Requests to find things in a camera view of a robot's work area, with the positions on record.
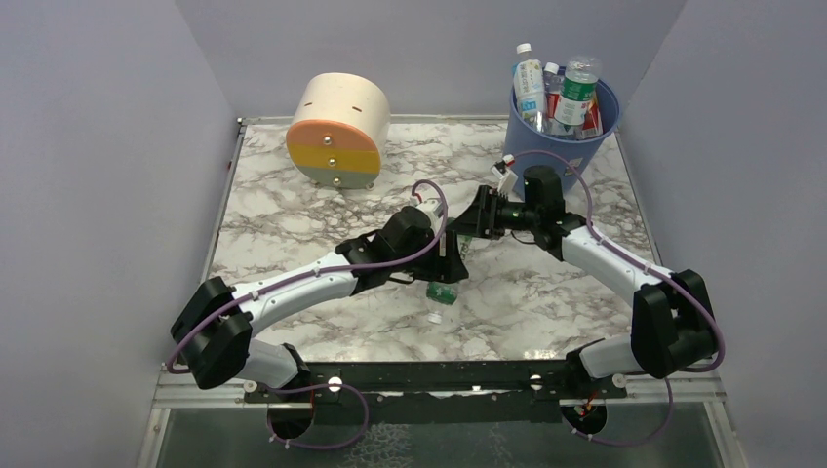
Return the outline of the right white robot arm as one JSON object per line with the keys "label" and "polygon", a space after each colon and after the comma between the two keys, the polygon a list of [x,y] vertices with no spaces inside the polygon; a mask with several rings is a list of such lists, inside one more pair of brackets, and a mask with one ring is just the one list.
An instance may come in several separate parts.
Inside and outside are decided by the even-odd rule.
{"label": "right white robot arm", "polygon": [[574,382],[626,373],[664,378],[719,352],[720,333],[698,274],[649,266],[609,241],[585,217],[567,210],[562,183],[550,167],[526,169],[523,188],[522,201],[512,202],[499,189],[479,186],[449,229],[480,239],[529,232],[540,249],[588,273],[631,306],[630,332],[568,353]]}

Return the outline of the green cap clear bottle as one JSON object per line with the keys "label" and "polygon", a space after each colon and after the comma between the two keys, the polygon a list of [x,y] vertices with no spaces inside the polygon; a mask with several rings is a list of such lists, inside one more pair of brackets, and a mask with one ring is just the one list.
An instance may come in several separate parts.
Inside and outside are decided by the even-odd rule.
{"label": "green cap clear bottle", "polygon": [[572,57],[551,120],[554,137],[575,139],[586,122],[603,64],[590,56]]}

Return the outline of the green label tea bottle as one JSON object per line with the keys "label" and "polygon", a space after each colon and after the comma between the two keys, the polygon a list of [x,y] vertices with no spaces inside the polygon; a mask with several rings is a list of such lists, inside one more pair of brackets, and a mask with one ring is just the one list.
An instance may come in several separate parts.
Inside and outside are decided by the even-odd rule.
{"label": "green label tea bottle", "polygon": [[[469,236],[457,236],[457,248],[460,259],[465,260],[472,238]],[[429,300],[429,313],[427,320],[434,325],[440,325],[443,322],[445,311],[453,306],[460,292],[460,282],[444,284],[437,282],[430,282],[426,288],[426,298]]]}

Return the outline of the white blue label tea bottle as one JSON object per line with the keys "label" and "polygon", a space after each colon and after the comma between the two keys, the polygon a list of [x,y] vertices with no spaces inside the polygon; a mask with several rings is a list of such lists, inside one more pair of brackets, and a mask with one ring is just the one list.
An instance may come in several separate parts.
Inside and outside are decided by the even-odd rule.
{"label": "white blue label tea bottle", "polygon": [[521,118],[540,133],[546,132],[547,98],[542,63],[532,54],[532,45],[516,47],[519,61],[514,67],[513,90]]}

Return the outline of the red label clear bottle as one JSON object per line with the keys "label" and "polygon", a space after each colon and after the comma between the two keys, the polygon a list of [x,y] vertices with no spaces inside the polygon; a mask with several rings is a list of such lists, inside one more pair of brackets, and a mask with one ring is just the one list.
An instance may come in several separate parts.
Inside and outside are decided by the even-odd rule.
{"label": "red label clear bottle", "polygon": [[555,62],[546,62],[543,67],[543,82],[546,97],[546,112],[544,131],[553,135],[555,108],[563,87],[565,76],[560,72],[560,66]]}

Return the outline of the red yellow label juice bottle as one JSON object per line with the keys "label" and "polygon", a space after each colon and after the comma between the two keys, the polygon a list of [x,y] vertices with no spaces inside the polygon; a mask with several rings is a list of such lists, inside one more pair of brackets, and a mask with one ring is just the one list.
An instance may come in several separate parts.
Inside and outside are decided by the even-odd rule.
{"label": "red yellow label juice bottle", "polygon": [[603,134],[603,124],[597,94],[592,96],[584,115],[584,123],[574,130],[576,140],[587,140]]}

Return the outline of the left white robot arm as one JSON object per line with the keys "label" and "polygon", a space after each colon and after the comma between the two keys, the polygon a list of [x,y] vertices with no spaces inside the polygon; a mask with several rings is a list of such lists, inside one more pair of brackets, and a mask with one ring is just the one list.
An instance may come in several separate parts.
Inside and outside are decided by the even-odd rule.
{"label": "left white robot arm", "polygon": [[282,387],[297,377],[299,356],[287,345],[256,346],[256,335],[315,305],[380,287],[399,273],[423,282],[466,279],[447,225],[445,204],[430,199],[404,207],[381,228],[291,272],[234,287],[210,278],[173,322],[174,357],[185,362],[202,390],[235,377]]}

